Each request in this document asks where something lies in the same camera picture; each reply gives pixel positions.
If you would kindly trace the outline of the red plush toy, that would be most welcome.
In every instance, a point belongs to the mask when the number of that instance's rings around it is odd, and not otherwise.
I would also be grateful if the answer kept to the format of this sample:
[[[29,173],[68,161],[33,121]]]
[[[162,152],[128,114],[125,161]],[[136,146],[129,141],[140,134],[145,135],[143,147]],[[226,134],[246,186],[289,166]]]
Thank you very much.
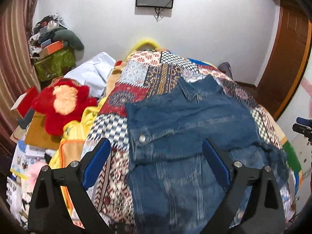
[[[81,121],[84,110],[97,105],[97,99],[89,92],[89,86],[67,78],[60,79],[34,98],[32,108],[45,116],[44,127],[49,135],[62,136],[67,123]]]

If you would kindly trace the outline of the pile of clutter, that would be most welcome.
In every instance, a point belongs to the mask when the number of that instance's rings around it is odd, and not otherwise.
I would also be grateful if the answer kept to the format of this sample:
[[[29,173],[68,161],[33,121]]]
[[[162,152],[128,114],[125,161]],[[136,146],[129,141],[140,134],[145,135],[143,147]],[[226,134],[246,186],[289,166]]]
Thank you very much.
[[[30,56],[36,54],[39,56],[42,43],[47,40],[52,40],[53,34],[58,30],[67,30],[63,18],[58,13],[52,13],[45,16],[32,29],[31,36],[28,40],[28,48]]]

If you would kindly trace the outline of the green patterned storage box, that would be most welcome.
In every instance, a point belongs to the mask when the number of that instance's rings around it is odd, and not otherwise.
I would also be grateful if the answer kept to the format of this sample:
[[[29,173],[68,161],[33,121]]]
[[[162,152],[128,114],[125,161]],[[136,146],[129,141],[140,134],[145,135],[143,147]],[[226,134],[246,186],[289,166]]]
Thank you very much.
[[[60,49],[44,59],[34,62],[38,80],[49,81],[65,75],[76,64],[74,50],[72,48]]]

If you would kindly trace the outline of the red white box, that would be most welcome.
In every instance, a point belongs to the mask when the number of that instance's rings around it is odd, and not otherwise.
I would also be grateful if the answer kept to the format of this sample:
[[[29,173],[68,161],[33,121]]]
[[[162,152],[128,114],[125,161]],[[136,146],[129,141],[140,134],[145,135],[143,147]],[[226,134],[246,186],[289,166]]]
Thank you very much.
[[[10,111],[17,117],[24,118],[32,106],[32,101],[38,96],[39,92],[36,87],[28,88],[24,94],[20,95],[15,101]]]

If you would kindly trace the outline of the yellow blanket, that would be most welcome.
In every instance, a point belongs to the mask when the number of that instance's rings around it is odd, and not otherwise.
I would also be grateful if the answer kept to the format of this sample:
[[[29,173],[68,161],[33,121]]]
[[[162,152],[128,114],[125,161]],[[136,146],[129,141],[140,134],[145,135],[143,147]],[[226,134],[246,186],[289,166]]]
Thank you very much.
[[[87,136],[92,128],[92,125],[105,103],[107,97],[104,97],[100,100],[97,106],[89,106],[83,111],[81,121],[70,121],[63,128],[63,136],[62,139],[70,140],[70,139],[80,139],[86,141]],[[56,151],[55,155],[52,157],[49,166],[52,169],[60,168],[60,153],[59,149]]]

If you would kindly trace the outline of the white sliding wardrobe door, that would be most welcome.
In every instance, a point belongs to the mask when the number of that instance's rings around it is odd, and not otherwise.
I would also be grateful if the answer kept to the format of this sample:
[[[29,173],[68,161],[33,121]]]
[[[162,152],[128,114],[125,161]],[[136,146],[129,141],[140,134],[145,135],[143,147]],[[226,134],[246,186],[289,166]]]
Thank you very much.
[[[299,213],[311,195],[311,58],[278,125],[293,146],[302,169],[302,183],[295,195],[296,212]]]

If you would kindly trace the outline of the dark grey cloth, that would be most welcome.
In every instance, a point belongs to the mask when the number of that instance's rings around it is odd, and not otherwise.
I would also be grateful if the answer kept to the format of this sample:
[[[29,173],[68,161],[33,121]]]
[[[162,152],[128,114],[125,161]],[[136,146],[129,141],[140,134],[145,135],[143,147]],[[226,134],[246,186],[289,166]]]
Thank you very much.
[[[217,68],[218,68],[218,70],[220,70],[221,72],[226,74],[231,79],[233,78],[232,69],[231,69],[230,64],[228,62],[221,63]]]

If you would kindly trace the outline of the striped red curtain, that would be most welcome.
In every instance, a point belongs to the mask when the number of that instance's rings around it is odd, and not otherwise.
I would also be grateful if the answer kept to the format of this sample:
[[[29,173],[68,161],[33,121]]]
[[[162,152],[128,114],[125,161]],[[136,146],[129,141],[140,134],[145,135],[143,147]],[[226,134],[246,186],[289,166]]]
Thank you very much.
[[[17,123],[10,108],[26,89],[40,88],[28,49],[37,1],[1,3],[1,156],[10,156],[14,150],[10,136]]]

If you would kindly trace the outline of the brown cardboard piece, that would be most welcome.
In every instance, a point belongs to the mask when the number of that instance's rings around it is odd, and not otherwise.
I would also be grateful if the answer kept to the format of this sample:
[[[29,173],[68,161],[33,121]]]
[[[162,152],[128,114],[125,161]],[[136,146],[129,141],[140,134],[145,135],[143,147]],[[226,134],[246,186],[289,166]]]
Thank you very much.
[[[25,144],[44,149],[57,150],[60,137],[51,136],[45,130],[45,115],[35,112],[25,136]]]

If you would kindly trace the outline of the orange trimmed beige blanket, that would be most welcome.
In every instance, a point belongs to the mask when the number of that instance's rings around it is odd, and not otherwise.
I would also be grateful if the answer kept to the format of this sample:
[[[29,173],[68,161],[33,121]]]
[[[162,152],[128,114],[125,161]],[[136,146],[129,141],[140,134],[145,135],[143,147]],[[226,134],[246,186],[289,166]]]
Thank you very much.
[[[61,140],[59,146],[61,168],[66,168],[72,161],[80,160],[84,143],[85,141],[80,139],[70,139],[67,141],[64,139]],[[61,186],[61,191],[69,215],[72,215],[74,205],[71,201],[67,187]]]

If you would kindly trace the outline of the pink plush toy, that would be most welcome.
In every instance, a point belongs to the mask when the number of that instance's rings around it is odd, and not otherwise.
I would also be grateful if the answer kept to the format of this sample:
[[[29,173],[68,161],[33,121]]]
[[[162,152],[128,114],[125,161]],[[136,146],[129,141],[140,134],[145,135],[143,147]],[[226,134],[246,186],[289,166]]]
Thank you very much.
[[[35,187],[35,183],[36,183],[36,180],[39,176],[39,173],[40,173],[42,167],[45,165],[47,165],[46,161],[38,161],[38,162],[35,162],[34,164],[32,164],[28,168],[28,170],[26,172],[27,179],[25,181],[25,188],[26,188],[27,192],[29,192],[29,193],[33,192],[33,189]]]

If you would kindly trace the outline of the orange shoe box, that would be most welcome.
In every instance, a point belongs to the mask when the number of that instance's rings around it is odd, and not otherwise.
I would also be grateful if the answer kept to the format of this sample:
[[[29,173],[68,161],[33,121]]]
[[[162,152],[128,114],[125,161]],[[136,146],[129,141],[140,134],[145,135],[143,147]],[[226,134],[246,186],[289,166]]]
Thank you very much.
[[[46,56],[51,55],[54,52],[59,51],[60,49],[63,48],[63,42],[62,41],[56,41],[54,43],[51,43],[50,45],[46,46],[45,48],[43,48],[39,55],[40,58],[45,58]]]

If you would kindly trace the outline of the blue denim jacket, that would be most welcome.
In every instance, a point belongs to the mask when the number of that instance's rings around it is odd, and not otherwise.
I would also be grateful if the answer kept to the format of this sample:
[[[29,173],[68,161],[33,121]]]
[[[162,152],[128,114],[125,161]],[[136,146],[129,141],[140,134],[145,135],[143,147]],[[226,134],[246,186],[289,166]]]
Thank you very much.
[[[213,216],[225,190],[203,155],[205,139],[249,168],[272,167],[279,187],[287,182],[285,153],[261,138],[248,106],[211,75],[180,78],[170,93],[125,109],[138,233],[199,233]]]

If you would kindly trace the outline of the wooden wardrobe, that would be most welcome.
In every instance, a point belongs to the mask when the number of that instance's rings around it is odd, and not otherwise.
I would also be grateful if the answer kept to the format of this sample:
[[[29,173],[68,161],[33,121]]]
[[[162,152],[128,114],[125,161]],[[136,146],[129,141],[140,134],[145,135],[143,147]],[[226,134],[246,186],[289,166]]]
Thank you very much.
[[[279,0],[279,20],[257,102],[277,120],[300,84],[311,48],[311,21],[296,0]]]

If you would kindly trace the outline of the white folded cloth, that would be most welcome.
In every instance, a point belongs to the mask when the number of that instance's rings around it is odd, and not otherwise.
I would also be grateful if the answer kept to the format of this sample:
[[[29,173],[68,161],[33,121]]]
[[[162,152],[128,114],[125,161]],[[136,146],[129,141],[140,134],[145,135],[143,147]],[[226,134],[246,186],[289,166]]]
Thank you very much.
[[[89,94],[100,98],[115,62],[109,54],[101,52],[65,74],[64,78],[74,80],[82,86],[89,86]]]

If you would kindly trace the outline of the grey neck pillow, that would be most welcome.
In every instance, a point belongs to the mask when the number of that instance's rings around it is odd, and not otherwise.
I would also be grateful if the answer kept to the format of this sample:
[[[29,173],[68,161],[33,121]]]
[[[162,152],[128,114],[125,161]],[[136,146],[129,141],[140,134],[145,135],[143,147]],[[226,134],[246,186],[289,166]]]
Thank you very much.
[[[62,41],[78,51],[82,51],[85,48],[82,41],[80,41],[80,38],[76,36],[76,34],[71,30],[56,31],[52,38],[52,41]]]

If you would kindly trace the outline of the patchwork patterned bedspread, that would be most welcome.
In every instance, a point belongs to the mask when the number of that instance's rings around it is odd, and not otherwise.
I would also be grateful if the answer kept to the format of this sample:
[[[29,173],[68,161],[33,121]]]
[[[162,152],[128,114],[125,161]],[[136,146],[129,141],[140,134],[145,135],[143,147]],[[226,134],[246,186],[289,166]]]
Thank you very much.
[[[168,51],[138,51],[125,65],[119,67],[120,77],[98,113],[83,146],[83,153],[91,151],[101,138],[107,138],[111,154],[101,171],[96,185],[91,188],[91,200],[98,212],[114,222],[136,227],[134,205],[128,185],[129,133],[126,104],[137,103],[154,95],[170,93],[180,78],[196,82],[211,75],[224,93],[244,104],[258,126],[261,138],[268,144],[285,151],[276,133],[276,126],[267,111],[254,98],[222,72],[197,61],[191,61]],[[296,177],[287,163],[288,179],[279,187],[285,218],[293,215],[293,190]]]

